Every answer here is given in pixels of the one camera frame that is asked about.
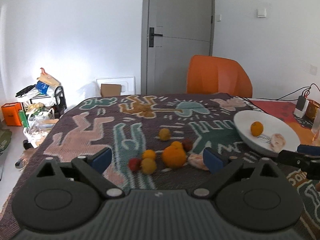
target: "white bowl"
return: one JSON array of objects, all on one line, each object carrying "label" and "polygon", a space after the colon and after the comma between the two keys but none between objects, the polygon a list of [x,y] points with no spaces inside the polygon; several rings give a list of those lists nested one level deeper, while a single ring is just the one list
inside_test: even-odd
[{"label": "white bowl", "polygon": [[[268,156],[277,157],[278,153],[271,149],[270,137],[280,133],[286,144],[283,150],[295,152],[300,144],[300,139],[292,128],[280,119],[270,115],[252,110],[244,110],[236,113],[234,123],[241,139],[256,152]],[[263,124],[262,135],[256,137],[251,134],[250,127],[255,121]]]}]

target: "orange chair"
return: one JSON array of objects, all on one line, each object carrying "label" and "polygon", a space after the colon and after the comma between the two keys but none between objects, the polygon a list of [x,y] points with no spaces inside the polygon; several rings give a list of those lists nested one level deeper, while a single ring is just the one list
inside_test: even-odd
[{"label": "orange chair", "polygon": [[234,60],[193,56],[187,76],[187,93],[213,94],[218,92],[251,98],[252,84],[241,65]]}]

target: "gray door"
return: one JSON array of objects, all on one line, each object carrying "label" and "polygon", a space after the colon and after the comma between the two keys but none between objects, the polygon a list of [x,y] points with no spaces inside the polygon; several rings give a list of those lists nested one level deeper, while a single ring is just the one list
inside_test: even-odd
[{"label": "gray door", "polygon": [[147,40],[149,28],[163,36],[147,46],[148,94],[186,92],[191,57],[210,54],[212,1],[149,0]]}]

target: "floor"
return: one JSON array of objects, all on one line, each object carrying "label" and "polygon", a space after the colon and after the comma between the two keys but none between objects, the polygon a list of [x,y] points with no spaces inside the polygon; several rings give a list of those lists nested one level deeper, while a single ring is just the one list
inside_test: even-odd
[{"label": "floor", "polygon": [[13,187],[16,185],[21,171],[17,169],[14,164],[20,159],[24,151],[22,142],[26,139],[23,134],[23,127],[20,126],[3,126],[2,129],[9,128],[12,131],[11,142],[6,150],[0,156],[0,166],[4,163],[2,178],[0,181],[0,211],[11,193]]}]

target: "black door handle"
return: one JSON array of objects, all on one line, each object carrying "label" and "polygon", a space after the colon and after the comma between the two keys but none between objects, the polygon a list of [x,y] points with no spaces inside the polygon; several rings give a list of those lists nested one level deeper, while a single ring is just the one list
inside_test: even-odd
[{"label": "black door handle", "polygon": [[155,33],[155,29],[149,28],[149,48],[153,48],[154,46],[154,36],[163,37],[163,34]]}]

